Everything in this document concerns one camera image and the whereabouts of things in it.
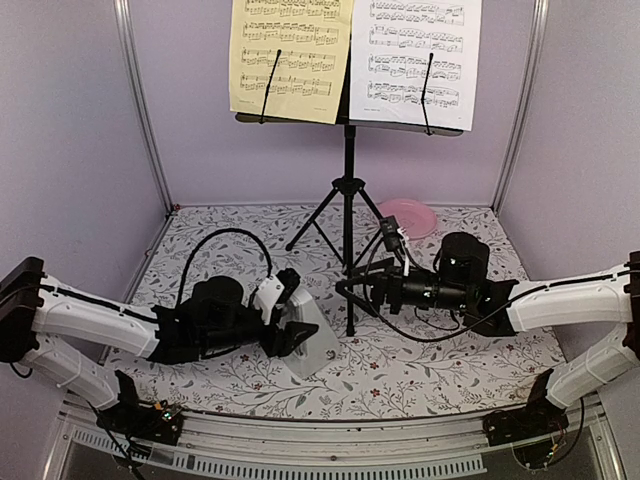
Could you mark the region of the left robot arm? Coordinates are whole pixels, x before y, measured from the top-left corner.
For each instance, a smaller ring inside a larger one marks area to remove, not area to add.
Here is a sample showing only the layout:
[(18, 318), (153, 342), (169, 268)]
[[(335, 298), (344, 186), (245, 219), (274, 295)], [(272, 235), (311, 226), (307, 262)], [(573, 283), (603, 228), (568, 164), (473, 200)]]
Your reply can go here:
[(75, 337), (162, 365), (209, 359), (257, 343), (286, 358), (319, 334), (324, 320), (293, 269), (267, 276), (245, 304), (242, 285), (214, 276), (173, 308), (136, 307), (75, 290), (28, 257), (1, 281), (1, 360), (38, 370), (83, 397), (128, 434), (148, 426), (134, 381), (64, 342)]

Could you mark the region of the black perforated music stand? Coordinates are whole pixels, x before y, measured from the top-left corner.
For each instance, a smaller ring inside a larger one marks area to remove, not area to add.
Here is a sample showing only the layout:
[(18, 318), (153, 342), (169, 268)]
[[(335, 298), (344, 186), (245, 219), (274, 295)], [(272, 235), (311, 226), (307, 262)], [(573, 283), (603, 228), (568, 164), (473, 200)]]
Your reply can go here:
[[(284, 53), (282, 49), (276, 50), (273, 61), (271, 61), (270, 73), (268, 76), (268, 80), (265, 86), (265, 93), (263, 99), (263, 106), (260, 115), (254, 114), (246, 114), (246, 113), (237, 113), (235, 118), (239, 122), (244, 123), (293, 123), (294, 120), (284, 119), (278, 117), (266, 117), (266, 106), (267, 101), (269, 99), (269, 95), (275, 92), (275, 87), (273, 87), (276, 67), (280, 66), (280, 64), (284, 65)], [(355, 139), (356, 139), (356, 125), (352, 124), (349, 119), (349, 102), (350, 102), (350, 54), (347, 57), (346, 64), (346, 73), (344, 78), (344, 83), (342, 87), (339, 108), (337, 113), (337, 125), (343, 126), (343, 134), (344, 134), (344, 171), (341, 177), (335, 178), (331, 182), (331, 190), (327, 194), (327, 196), (322, 200), (322, 202), (316, 207), (313, 213), (307, 218), (302, 227), (297, 231), (297, 233), (292, 237), (292, 239), (285, 245), (285, 250), (287, 252), (293, 251), (294, 246), (302, 239), (304, 234), (310, 229), (310, 227), (314, 227), (317, 233), (321, 236), (325, 244), (330, 248), (334, 256), (338, 259), (341, 266), (343, 267), (343, 273), (350, 277), (352, 271), (356, 267), (356, 265), (363, 259), (364, 254), (371, 248), (374, 240), (378, 237), (378, 234), (375, 234), (374, 237), (369, 241), (369, 243), (365, 246), (364, 250), (361, 252), (360, 256), (357, 259), (354, 259), (354, 231), (353, 231), (353, 207), (354, 200), (356, 196), (360, 196), (365, 204), (368, 206), (371, 213), (374, 214), (376, 218), (381, 218), (381, 212), (379, 211), (376, 204), (373, 202), (372, 198), (366, 192), (366, 182), (361, 178), (357, 178), (355, 176)], [(319, 225), (317, 219), (318, 217), (324, 213), (329, 204), (334, 200), (337, 195), (341, 195), (343, 198), (343, 230), (342, 230), (342, 253), (339, 252), (337, 247), (333, 244), (333, 242), (328, 238), (327, 234), (323, 230), (323, 228)], [(347, 326), (346, 326), (346, 334), (348, 337), (354, 337), (356, 333), (355, 327), (355, 314), (354, 314), (355, 305), (352, 300), (347, 299)]]

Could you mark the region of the yellow sheet music page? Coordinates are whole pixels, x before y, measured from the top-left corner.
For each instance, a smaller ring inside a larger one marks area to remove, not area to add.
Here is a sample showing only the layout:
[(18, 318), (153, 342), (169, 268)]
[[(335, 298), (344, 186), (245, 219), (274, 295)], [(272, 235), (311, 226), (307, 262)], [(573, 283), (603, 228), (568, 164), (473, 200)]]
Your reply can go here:
[(232, 3), (230, 110), (334, 124), (350, 51), (352, 1)]

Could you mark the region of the white sheet music page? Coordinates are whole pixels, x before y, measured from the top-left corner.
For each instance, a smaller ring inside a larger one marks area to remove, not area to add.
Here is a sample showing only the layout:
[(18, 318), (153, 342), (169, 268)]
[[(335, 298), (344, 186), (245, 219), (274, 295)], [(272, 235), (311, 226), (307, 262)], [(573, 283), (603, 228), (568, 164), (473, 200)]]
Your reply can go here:
[(471, 130), (482, 11), (480, 1), (355, 2), (350, 120)]

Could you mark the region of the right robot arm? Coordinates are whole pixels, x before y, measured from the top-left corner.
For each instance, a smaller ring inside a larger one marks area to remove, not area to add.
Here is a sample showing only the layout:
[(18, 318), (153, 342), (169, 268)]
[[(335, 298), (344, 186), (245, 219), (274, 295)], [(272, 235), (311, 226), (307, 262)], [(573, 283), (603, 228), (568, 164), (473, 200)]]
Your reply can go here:
[(537, 436), (583, 396), (639, 365), (639, 254), (608, 270), (551, 281), (493, 281), (489, 247), (475, 236), (446, 235), (435, 270), (373, 262), (341, 280), (336, 291), (371, 316), (382, 306), (397, 314), (405, 306), (463, 314), (463, 332), (511, 337), (543, 328), (596, 322), (614, 329), (575, 359), (539, 375), (517, 415), (517, 427)]

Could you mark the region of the white metronome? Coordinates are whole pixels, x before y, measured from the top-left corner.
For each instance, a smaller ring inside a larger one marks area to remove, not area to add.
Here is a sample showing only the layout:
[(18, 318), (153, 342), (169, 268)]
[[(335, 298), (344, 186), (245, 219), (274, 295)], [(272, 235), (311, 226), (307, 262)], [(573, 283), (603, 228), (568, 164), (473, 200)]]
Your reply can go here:
[(340, 342), (314, 297), (299, 286), (285, 304), (281, 325), (310, 324), (317, 331), (295, 347), (284, 358), (287, 368), (298, 378), (307, 379), (335, 361), (340, 353)]

